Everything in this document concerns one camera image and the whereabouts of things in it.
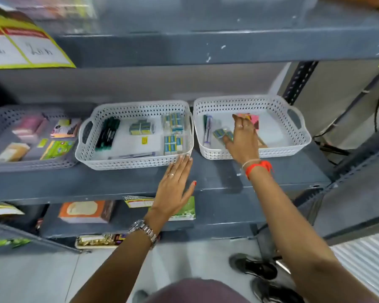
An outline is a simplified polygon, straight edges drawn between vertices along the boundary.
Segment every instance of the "hand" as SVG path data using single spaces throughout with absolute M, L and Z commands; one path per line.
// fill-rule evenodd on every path
M 233 142 L 226 135 L 223 136 L 223 141 L 233 159 L 240 165 L 252 161 L 243 167 L 247 168 L 252 163 L 258 163 L 260 159 L 257 132 L 250 120 L 234 114 L 232 116 L 234 119 Z
M 191 166 L 192 158 L 187 154 L 180 155 L 174 164 L 170 163 L 167 167 L 153 205 L 144 218 L 153 232 L 159 233 L 168 219 L 177 214 L 194 193 L 196 181 L 193 181 L 184 193 Z

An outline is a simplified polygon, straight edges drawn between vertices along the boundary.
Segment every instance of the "red thread bracelet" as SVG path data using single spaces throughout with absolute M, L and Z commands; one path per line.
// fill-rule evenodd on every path
M 272 165 L 267 160 L 262 160 L 260 163 L 253 163 L 251 166 L 248 166 L 246 169 L 246 176 L 248 179 L 250 179 L 248 176 L 250 175 L 250 173 L 254 169 L 254 167 L 258 167 L 258 166 L 264 167 L 265 169 L 268 170 L 268 172 L 271 172 L 271 170 L 272 170 Z

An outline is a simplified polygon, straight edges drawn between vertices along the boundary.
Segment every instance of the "silver watch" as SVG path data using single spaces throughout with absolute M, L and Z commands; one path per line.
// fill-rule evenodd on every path
M 144 220 L 138 220 L 138 221 L 135 221 L 131 227 L 129 228 L 129 234 L 130 233 L 133 233 L 134 231 L 138 230 L 138 229 L 141 229 L 142 231 L 144 231 L 146 233 L 147 236 L 150 237 L 150 240 L 152 241 L 152 248 L 156 245 L 157 243 L 157 236 L 156 234 L 153 232 L 153 230 L 150 228 L 150 226 L 148 226 Z

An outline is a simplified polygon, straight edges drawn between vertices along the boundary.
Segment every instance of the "basket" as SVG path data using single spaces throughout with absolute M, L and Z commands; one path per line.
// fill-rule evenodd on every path
M 259 137 L 268 148 L 260 148 L 261 158 L 294 155 L 307 146 L 312 137 L 306 129 L 302 113 L 276 95 L 219 96 L 199 98 L 194 102 L 195 131 L 203 157 L 207 159 L 232 159 L 229 151 L 212 137 L 211 148 L 204 144 L 204 115 L 211 115 L 222 126 L 233 130 L 235 113 L 259 116 Z
M 40 157 L 45 152 L 46 147 L 53 140 L 77 140 L 76 138 L 51 138 L 50 134 L 53 127 L 61 118 L 86 118 L 94 109 L 94 104 L 63 104 L 63 105 L 8 105 L 0 107 L 0 153 L 11 142 L 21 142 L 20 139 L 13 134 L 12 127 L 27 113 L 42 113 L 49 120 L 41 138 L 48 138 L 49 141 L 45 147 L 37 148 L 32 146 L 28 153 L 19 162 L 0 163 L 0 172 L 14 171 L 31 171 L 31 170 L 46 170 L 60 169 L 74 166 L 78 161 L 74 157 L 74 149 L 77 142 L 73 145 L 68 153 L 63 156 L 40 160 Z
M 159 142 L 158 144 L 150 144 L 149 147 L 159 147 L 160 149 L 163 149 L 161 133 L 158 133 L 161 127 L 161 116 L 174 112 L 181 113 L 181 115 L 184 116 L 186 129 L 183 135 L 185 147 L 183 154 L 191 154 L 192 149 L 194 148 L 194 120 L 188 103 L 185 101 L 151 101 L 104 104 L 96 107 L 92 112 L 91 117 L 81 125 L 79 131 L 79 144 L 76 148 L 76 158 L 94 170 L 166 166 L 170 162 L 174 162 L 178 154 L 143 158 L 110 159 L 111 156 L 107 153 L 108 150 L 98 152 L 95 151 L 95 146 L 100 136 L 103 122 L 107 118 L 113 116 L 120 119 L 121 124 L 113 141 L 111 151 L 123 151 L 128 145 L 135 147 L 132 145 L 132 142 L 129 142 L 130 137 L 128 129 L 121 126 L 124 126 L 124 123 L 126 122 L 132 122 L 138 118 L 145 117 L 156 123 L 155 134 L 148 135 L 150 140 L 149 143 L 154 143 L 152 140 L 157 140 L 157 142 Z

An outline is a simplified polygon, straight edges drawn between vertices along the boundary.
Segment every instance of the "shoe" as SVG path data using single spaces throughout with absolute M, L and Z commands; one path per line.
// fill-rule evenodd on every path
M 148 298 L 149 294 L 144 290 L 138 290 L 135 292 L 132 298 L 132 303 L 143 303 Z
M 237 272 L 251 274 L 265 280 L 273 280 L 278 275 L 274 264 L 263 262 L 261 259 L 243 253 L 229 257 L 229 264 Z
M 296 291 L 275 282 L 255 278 L 251 281 L 251 289 L 257 299 L 263 303 L 304 303 L 302 296 Z

